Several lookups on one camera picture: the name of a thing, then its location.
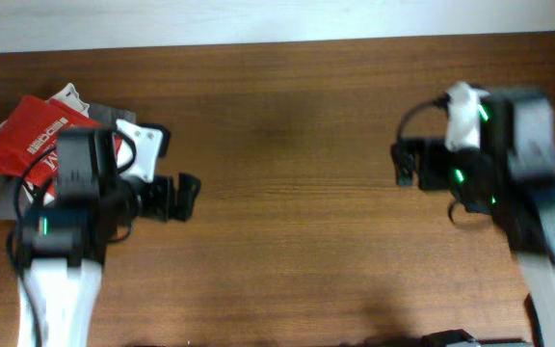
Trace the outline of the red orange printed t-shirt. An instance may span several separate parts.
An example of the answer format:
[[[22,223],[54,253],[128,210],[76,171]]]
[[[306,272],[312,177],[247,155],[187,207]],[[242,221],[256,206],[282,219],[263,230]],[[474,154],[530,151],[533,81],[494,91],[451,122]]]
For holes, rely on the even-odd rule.
[[[0,127],[0,174],[22,175],[40,154],[56,145],[63,129],[100,125],[61,101],[25,95]]]

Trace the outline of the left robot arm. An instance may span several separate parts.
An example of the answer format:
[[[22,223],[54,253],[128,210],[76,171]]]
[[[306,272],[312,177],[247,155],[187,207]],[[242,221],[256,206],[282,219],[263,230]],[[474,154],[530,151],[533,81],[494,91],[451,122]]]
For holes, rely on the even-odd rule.
[[[192,217],[200,180],[155,172],[170,137],[148,123],[72,127],[39,155],[57,155],[58,170],[15,211],[6,239],[19,294],[18,345],[87,345],[108,248],[127,240],[139,218]]]

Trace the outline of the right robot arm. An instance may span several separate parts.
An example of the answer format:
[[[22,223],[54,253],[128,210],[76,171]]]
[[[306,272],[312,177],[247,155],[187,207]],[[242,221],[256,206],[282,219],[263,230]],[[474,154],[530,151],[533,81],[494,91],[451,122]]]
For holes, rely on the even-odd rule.
[[[390,148],[399,186],[447,191],[507,238],[529,289],[538,345],[555,346],[555,113],[532,87],[460,82],[402,116]]]

